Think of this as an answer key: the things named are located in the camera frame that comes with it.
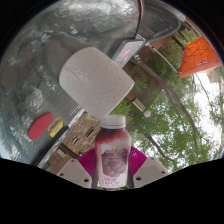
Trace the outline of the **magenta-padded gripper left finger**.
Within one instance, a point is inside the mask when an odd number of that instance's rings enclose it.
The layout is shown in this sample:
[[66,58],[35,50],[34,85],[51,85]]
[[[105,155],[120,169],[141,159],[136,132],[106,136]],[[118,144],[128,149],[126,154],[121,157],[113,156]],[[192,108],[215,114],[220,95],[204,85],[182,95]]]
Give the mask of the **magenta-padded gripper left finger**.
[[90,149],[78,159],[70,159],[59,170],[57,176],[84,188],[96,188],[97,166],[95,149]]

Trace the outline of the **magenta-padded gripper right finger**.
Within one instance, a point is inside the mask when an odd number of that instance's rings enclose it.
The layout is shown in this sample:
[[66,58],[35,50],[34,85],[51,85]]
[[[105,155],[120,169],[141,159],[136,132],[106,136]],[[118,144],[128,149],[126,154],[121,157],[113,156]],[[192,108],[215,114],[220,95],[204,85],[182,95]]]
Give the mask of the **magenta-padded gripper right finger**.
[[168,171],[155,157],[147,157],[132,147],[129,156],[129,187],[140,188],[168,175]]

